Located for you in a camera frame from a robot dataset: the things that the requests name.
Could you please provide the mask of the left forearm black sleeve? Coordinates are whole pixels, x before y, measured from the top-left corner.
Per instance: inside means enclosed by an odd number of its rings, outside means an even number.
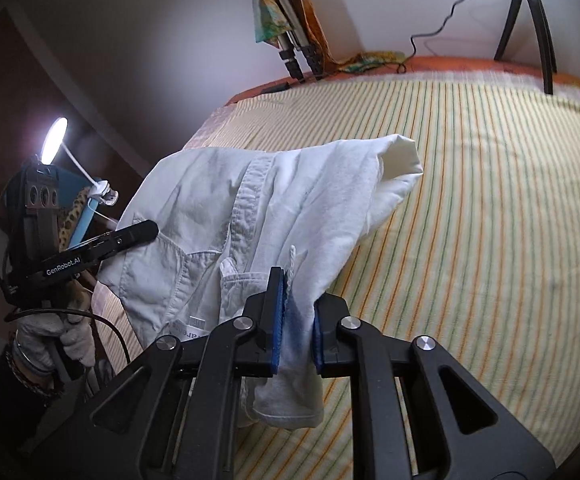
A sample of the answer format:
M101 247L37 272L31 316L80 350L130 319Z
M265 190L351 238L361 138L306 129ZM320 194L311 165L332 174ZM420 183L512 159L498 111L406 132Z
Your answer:
M0 479L18 479L43 417L65 391L50 376L32 379L17 363L12 346L0 354Z

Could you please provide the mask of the left white gloved hand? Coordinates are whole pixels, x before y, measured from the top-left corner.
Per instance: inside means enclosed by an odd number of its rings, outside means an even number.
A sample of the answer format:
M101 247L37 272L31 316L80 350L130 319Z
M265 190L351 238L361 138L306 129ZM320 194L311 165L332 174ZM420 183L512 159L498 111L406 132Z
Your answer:
M96 363L90 318L79 314L39 313L16 321L13 353L28 370L48 376L55 369L49 344L61 346L66 356L84 367Z

